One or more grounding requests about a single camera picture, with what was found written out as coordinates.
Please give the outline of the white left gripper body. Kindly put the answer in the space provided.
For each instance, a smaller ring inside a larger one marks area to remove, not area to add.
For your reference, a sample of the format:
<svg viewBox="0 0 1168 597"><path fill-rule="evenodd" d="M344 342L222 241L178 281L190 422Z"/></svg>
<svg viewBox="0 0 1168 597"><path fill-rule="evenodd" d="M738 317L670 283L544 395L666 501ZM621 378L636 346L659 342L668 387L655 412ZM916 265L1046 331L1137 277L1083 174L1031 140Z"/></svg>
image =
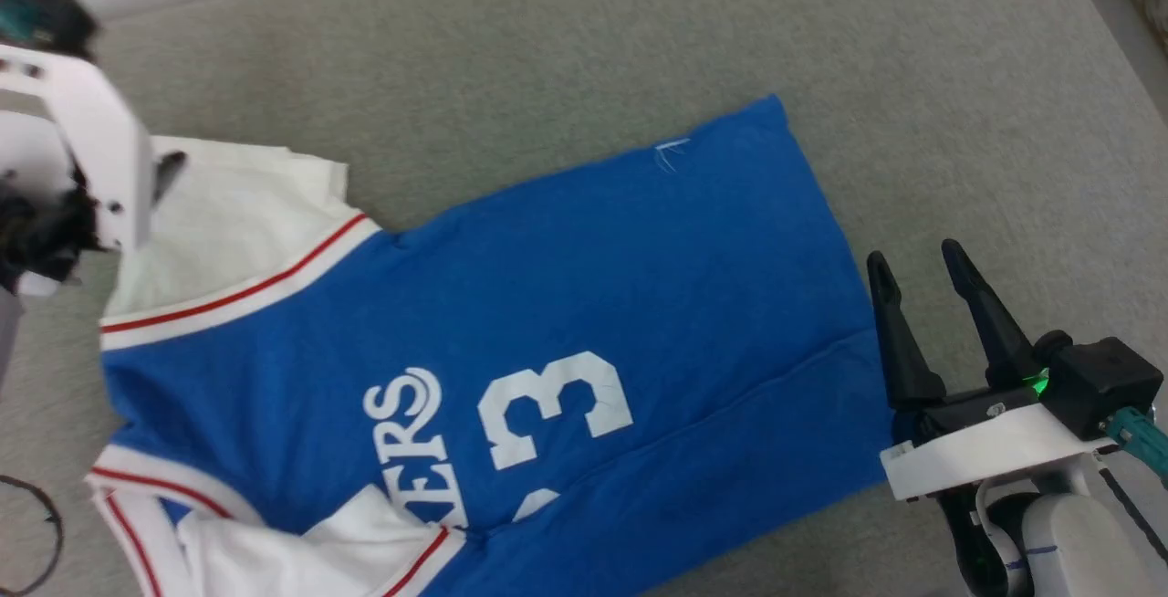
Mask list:
<svg viewBox="0 0 1168 597"><path fill-rule="evenodd" d="M0 46L0 289L50 296L86 251L150 240L154 148L83 58Z"/></svg>

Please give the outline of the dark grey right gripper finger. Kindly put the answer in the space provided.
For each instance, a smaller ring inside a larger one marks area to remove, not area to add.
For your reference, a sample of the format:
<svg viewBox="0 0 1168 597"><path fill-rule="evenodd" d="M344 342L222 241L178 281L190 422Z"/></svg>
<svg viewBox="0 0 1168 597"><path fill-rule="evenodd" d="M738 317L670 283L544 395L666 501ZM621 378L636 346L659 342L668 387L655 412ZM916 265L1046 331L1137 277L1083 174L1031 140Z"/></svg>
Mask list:
<svg viewBox="0 0 1168 597"><path fill-rule="evenodd" d="M946 396L945 383L923 359L913 331L902 314L901 285L894 279L892 268L880 251L869 254L865 265L889 407L919 409L941 402Z"/></svg>
<svg viewBox="0 0 1168 597"><path fill-rule="evenodd" d="M1006 308L958 240L940 244L955 293L967 303L976 327L987 368L985 380L993 389L1015 389L1037 379L1042 368L1026 331Z"/></svg>

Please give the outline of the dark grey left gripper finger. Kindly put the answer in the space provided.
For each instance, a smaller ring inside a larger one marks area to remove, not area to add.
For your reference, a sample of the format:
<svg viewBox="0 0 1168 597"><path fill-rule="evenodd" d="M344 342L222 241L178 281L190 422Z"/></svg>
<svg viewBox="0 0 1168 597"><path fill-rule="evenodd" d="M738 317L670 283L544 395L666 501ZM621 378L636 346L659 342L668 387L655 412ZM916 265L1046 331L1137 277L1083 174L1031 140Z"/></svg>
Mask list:
<svg viewBox="0 0 1168 597"><path fill-rule="evenodd" d="M153 157L153 178L151 178L151 207L157 207L171 192L188 164L187 152L160 152Z"/></svg>

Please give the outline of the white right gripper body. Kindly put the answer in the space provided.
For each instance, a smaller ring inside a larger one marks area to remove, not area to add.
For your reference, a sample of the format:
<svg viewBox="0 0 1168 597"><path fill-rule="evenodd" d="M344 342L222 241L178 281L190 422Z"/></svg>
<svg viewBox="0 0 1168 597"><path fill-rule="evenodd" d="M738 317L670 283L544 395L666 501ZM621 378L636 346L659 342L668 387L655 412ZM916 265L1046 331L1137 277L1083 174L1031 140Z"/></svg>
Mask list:
<svg viewBox="0 0 1168 597"><path fill-rule="evenodd" d="M897 500L1051 468L1113 444L1083 440L1044 404L1033 386L985 388L894 414L894 446L880 452Z"/></svg>

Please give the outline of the blue white basketball jersey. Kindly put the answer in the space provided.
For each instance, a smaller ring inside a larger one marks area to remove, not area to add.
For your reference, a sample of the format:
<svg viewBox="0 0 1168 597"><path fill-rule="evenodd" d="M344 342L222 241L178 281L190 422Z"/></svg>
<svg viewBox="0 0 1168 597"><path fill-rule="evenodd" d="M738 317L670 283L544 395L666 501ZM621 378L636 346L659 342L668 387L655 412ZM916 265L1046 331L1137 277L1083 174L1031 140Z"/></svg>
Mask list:
<svg viewBox="0 0 1168 597"><path fill-rule="evenodd" d="M621 597L883 481L871 303L767 97L392 234L158 138L86 481L142 597Z"/></svg>

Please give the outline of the grey fabric sofa cushion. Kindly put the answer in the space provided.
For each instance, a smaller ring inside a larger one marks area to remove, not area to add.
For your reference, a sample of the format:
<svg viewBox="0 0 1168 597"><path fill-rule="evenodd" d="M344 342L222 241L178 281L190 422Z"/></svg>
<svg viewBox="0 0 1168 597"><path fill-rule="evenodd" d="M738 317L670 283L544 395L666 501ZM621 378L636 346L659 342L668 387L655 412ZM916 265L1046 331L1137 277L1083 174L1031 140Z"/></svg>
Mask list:
<svg viewBox="0 0 1168 597"><path fill-rule="evenodd" d="M983 356L946 238L1027 334L1168 372L1168 124L1091 0L213 0L99 57L150 131L349 164L392 228L777 93L950 386Z"/></svg>

